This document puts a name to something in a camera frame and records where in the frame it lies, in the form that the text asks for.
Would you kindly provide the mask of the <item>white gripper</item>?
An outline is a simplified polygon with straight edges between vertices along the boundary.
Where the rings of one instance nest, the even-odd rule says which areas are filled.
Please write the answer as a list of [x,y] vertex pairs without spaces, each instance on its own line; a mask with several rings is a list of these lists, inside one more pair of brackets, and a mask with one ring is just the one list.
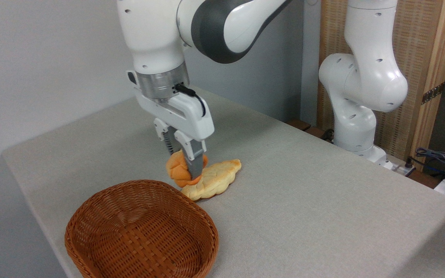
[[168,152],[180,151],[181,145],[191,179],[198,178],[204,168],[205,139],[215,131],[205,100],[202,100],[206,112],[203,115],[200,101],[183,93],[169,98],[166,103],[154,102],[140,92],[135,96],[141,108],[155,117],[155,130]]

